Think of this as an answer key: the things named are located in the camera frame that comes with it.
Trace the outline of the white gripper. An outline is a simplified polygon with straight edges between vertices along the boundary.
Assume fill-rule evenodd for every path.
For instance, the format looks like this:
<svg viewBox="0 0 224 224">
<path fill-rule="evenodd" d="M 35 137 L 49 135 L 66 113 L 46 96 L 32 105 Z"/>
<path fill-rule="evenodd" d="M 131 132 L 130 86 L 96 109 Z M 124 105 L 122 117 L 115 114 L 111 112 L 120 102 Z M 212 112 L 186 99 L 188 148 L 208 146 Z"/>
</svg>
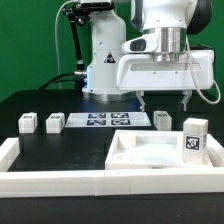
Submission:
<svg viewBox="0 0 224 224">
<path fill-rule="evenodd" d="M 213 50 L 186 50 L 185 33 L 151 33 L 122 45 L 117 87 L 136 91 L 145 112 L 144 91 L 184 90 L 182 112 L 196 89 L 213 85 Z"/>
</svg>

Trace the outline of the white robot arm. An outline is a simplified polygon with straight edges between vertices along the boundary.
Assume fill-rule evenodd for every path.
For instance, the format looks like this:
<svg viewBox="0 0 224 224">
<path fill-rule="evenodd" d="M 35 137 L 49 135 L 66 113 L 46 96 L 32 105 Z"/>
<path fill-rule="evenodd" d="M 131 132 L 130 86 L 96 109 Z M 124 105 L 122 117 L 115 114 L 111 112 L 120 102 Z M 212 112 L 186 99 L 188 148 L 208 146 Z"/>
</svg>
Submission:
<svg viewBox="0 0 224 224">
<path fill-rule="evenodd" d="M 210 22 L 211 0 L 131 0 L 131 23 L 142 35 L 129 41 L 112 1 L 80 1 L 92 22 L 85 96 L 108 101 L 129 92 L 181 90 L 190 98 L 213 86 L 214 52 L 191 49 L 187 38 Z"/>
</svg>

